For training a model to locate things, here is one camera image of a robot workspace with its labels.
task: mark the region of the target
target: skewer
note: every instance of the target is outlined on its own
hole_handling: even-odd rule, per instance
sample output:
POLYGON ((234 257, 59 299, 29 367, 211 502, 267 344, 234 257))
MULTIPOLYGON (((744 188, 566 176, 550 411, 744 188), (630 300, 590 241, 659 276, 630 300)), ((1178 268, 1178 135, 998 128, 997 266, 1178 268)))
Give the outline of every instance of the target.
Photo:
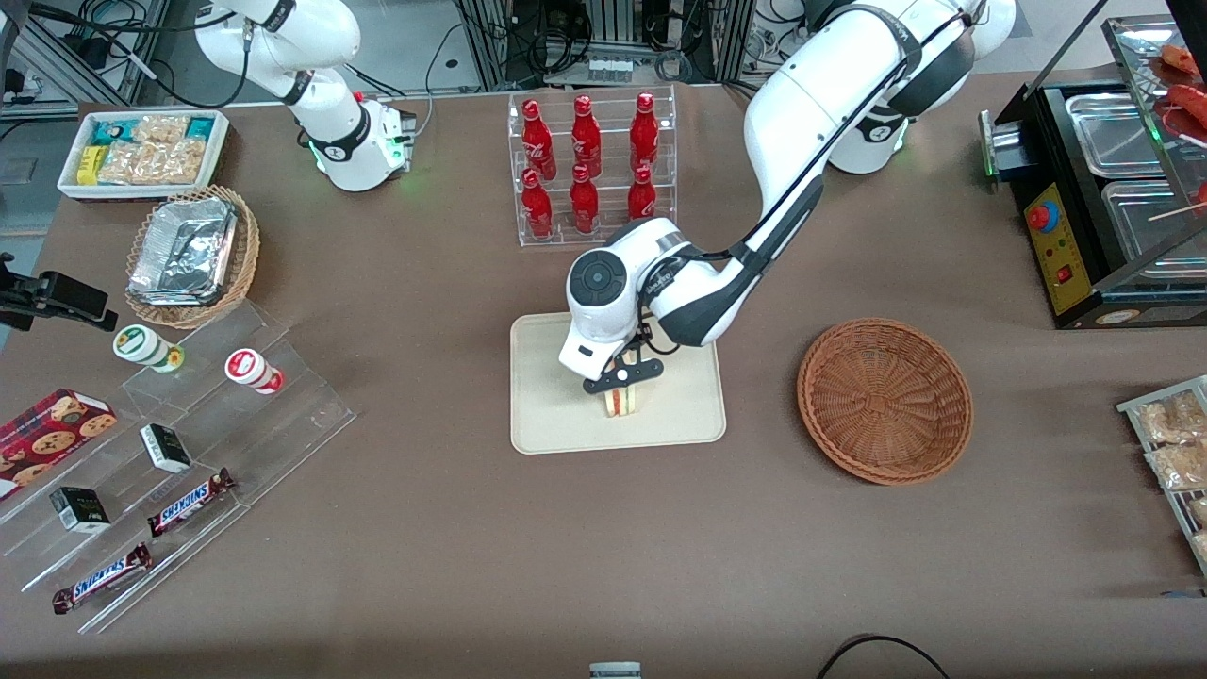
POLYGON ((1172 217, 1173 215, 1180 215, 1182 212, 1189 212, 1190 210, 1197 210, 1201 207, 1207 207, 1207 203, 1199 203, 1197 205, 1190 205, 1189 207, 1178 207, 1177 210, 1172 210, 1162 215, 1156 215, 1155 217, 1148 217, 1148 221, 1158 221, 1165 217, 1172 217))

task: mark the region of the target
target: cookie box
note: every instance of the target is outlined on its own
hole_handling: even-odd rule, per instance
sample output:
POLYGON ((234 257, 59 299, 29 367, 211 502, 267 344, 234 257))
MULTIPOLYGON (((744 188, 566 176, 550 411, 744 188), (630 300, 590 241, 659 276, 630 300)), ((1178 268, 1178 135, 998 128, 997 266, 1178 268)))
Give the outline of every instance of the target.
POLYGON ((117 422, 112 409, 59 390, 0 426, 0 501, 28 486, 117 422))

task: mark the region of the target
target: beige tray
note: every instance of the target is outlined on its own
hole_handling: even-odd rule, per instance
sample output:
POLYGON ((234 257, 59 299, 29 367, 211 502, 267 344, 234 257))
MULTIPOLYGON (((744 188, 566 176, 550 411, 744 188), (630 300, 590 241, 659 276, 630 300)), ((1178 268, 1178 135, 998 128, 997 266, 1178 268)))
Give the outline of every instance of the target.
MULTIPOLYGON (((525 456, 711 444, 725 433, 717 350, 660 357, 666 373, 637 388, 637 412, 608 418, 602 397, 558 363, 570 314, 526 315, 512 323, 512 445, 525 456)), ((654 324, 654 345, 671 343, 654 324)))

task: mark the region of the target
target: sausage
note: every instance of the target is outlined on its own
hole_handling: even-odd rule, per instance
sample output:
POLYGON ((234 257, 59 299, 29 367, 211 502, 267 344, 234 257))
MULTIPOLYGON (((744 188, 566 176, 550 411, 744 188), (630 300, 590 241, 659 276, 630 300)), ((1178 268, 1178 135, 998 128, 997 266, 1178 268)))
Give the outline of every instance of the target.
POLYGON ((1207 94, 1189 84, 1174 84, 1167 95, 1171 104, 1180 106, 1207 129, 1207 94))
POLYGON ((1161 60, 1182 72, 1190 74, 1195 77, 1202 76, 1199 71, 1199 64, 1195 63, 1194 54, 1191 54, 1185 47, 1178 47, 1177 45, 1162 45, 1161 60))

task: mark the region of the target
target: red button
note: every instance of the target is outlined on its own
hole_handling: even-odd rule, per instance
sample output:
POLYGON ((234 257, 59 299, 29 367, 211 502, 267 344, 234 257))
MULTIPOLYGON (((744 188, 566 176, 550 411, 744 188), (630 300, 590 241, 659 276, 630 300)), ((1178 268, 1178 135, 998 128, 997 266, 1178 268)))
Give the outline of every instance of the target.
POLYGON ((1036 230, 1043 230, 1046 228, 1048 222, 1051 221, 1051 216, 1053 215, 1048 211, 1048 207, 1039 205, 1027 212, 1027 226, 1034 228, 1036 230))

